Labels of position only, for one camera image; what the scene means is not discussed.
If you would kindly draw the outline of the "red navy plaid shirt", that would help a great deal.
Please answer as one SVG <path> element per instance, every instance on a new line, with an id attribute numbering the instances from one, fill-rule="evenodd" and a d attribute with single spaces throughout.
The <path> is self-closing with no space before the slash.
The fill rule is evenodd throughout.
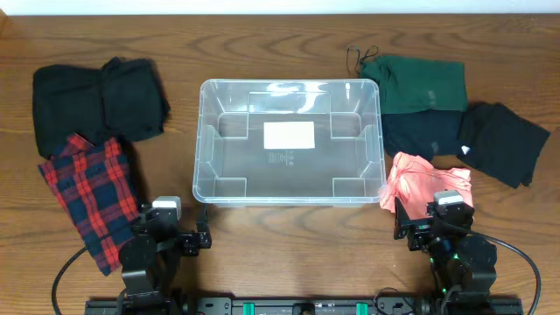
<path id="1" fill-rule="evenodd" d="M 139 216 L 130 164 L 114 137 L 92 144 L 73 134 L 38 169 L 105 276 L 120 266 Z"/>

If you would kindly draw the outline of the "clear plastic storage container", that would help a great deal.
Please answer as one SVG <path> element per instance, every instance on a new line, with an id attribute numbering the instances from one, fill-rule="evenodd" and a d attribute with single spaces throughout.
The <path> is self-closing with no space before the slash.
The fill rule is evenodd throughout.
<path id="1" fill-rule="evenodd" d="M 354 207 L 386 185 L 372 80 L 206 80 L 192 194 L 220 207 Z"/>

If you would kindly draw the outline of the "green garment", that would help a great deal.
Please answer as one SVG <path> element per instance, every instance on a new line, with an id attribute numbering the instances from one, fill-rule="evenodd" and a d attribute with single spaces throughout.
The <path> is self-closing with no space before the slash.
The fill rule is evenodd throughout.
<path id="1" fill-rule="evenodd" d="M 375 45 L 364 52 L 350 46 L 346 54 L 356 56 L 347 71 L 377 84 L 384 115 L 467 109 L 465 65 L 461 62 L 381 55 Z"/>

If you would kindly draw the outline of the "black garment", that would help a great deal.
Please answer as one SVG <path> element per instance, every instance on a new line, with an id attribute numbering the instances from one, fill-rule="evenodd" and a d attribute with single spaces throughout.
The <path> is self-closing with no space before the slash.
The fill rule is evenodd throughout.
<path id="1" fill-rule="evenodd" d="M 91 144 L 111 137 L 143 141 L 163 133 L 170 111 L 155 64 L 117 57 L 99 69 L 51 65 L 32 78 L 38 154 L 49 158 L 67 137 Z"/>
<path id="2" fill-rule="evenodd" d="M 530 186 L 549 136 L 501 103 L 478 102 L 463 114 L 458 159 L 512 188 Z"/>

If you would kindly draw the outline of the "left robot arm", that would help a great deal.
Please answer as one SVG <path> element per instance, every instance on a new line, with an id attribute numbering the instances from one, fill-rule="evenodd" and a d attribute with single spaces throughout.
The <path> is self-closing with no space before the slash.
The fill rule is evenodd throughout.
<path id="1" fill-rule="evenodd" d="M 199 210 L 194 230 L 179 227 L 177 207 L 143 205 L 132 224 L 134 237 L 119 250 L 125 289 L 117 298 L 118 314 L 188 313 L 182 290 L 173 289 L 181 259 L 196 257 L 212 246 L 208 206 Z"/>

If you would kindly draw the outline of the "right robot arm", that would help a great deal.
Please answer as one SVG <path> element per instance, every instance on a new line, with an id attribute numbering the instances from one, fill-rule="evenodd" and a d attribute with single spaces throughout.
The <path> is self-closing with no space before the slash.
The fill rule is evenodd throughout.
<path id="1" fill-rule="evenodd" d="M 414 313 L 489 313 L 497 249 L 485 238 L 473 235 L 474 208 L 455 191 L 436 193 L 425 208 L 423 218 L 413 219 L 395 199 L 394 238 L 407 239 L 410 251 L 422 251 L 430 257 L 436 283 L 431 297 L 414 302 Z"/>

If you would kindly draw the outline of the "white label in container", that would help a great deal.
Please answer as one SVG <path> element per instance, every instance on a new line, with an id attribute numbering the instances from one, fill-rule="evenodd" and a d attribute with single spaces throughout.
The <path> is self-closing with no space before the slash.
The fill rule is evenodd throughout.
<path id="1" fill-rule="evenodd" d="M 314 122 L 265 122 L 263 148 L 266 150 L 314 149 Z"/>

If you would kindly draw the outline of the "pink crumpled garment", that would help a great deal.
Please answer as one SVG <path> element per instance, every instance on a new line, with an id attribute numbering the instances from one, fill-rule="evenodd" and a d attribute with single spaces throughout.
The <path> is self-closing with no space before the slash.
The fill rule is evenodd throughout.
<path id="1" fill-rule="evenodd" d="M 380 190 L 380 207 L 396 211 L 398 198 L 412 219 L 427 217 L 426 204 L 441 191 L 457 191 L 464 202 L 473 206 L 471 171 L 465 168 L 436 169 L 420 156 L 398 152 L 388 175 L 387 185 Z"/>

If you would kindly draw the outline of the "dark navy folded garment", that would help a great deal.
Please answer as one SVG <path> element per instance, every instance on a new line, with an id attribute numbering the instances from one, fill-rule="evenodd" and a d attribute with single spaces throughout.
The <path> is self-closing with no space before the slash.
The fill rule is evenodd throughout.
<path id="1" fill-rule="evenodd" d="M 426 110 L 381 116 L 383 146 L 392 158 L 399 152 L 431 161 L 461 152 L 461 111 Z"/>

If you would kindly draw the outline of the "black mounting rail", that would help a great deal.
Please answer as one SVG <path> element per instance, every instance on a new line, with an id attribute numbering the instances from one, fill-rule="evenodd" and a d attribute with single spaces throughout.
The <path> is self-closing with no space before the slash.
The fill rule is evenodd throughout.
<path id="1" fill-rule="evenodd" d="M 439 306 L 426 298 L 380 296 L 373 299 L 289 300 L 204 297 L 179 306 L 170 301 L 137 307 L 129 301 L 88 301 L 85 315 L 194 314 L 194 315 L 375 315 L 375 314 L 522 314 L 516 298 L 494 298 L 476 306 L 448 303 Z"/>

